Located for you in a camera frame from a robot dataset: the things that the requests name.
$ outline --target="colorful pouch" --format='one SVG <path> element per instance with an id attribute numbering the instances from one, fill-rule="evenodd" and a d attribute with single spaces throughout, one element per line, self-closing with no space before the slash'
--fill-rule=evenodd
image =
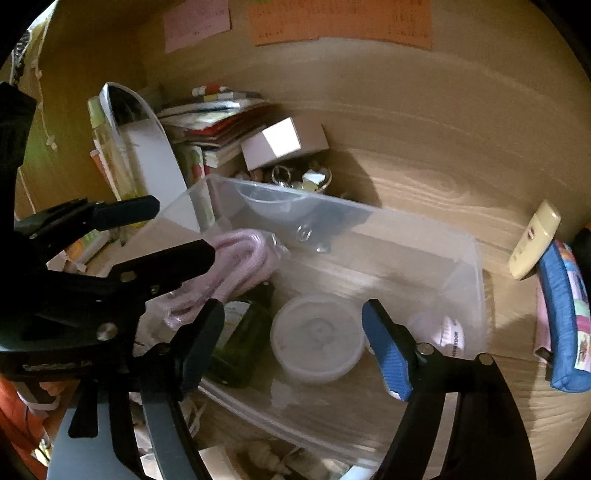
<path id="1" fill-rule="evenodd" d="M 591 390 L 589 300 L 568 245 L 559 240 L 550 244 L 538 263 L 538 276 L 550 328 L 550 386 L 567 393 Z"/>

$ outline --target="paper note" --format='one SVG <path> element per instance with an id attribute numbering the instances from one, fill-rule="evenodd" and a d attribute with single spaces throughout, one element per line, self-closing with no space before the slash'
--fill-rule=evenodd
<path id="1" fill-rule="evenodd" d="M 320 37 L 432 44 L 430 0 L 258 0 L 248 20 L 255 45 Z"/>
<path id="2" fill-rule="evenodd" d="M 166 53 L 230 30 L 228 0 L 185 0 L 163 15 Z"/>

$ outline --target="blue gripper pad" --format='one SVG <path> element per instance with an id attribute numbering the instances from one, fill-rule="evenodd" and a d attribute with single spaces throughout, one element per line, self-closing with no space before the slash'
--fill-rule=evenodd
<path id="1" fill-rule="evenodd" d="M 361 322 L 390 395 L 408 401 L 417 366 L 413 336 L 406 327 L 394 323 L 375 299 L 363 304 Z"/>

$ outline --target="pink cable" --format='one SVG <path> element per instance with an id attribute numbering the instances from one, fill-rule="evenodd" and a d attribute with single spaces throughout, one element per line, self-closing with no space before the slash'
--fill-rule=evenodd
<path id="1" fill-rule="evenodd" d="M 207 299 L 226 303 L 268 279 L 278 267 L 270 236 L 259 230 L 234 230 L 209 243 L 216 250 L 209 271 L 187 280 L 163 300 L 168 311 L 164 321 L 173 330 L 192 322 Z"/>

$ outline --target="orange cloth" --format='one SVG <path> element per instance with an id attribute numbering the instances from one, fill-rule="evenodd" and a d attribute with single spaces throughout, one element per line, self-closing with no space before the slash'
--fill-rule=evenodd
<path id="1" fill-rule="evenodd" d="M 0 377 L 0 429 L 12 442 L 29 470 L 41 480 L 47 477 L 47 467 L 31 456 L 44 434 L 41 419 L 27 413 L 14 385 Z"/>

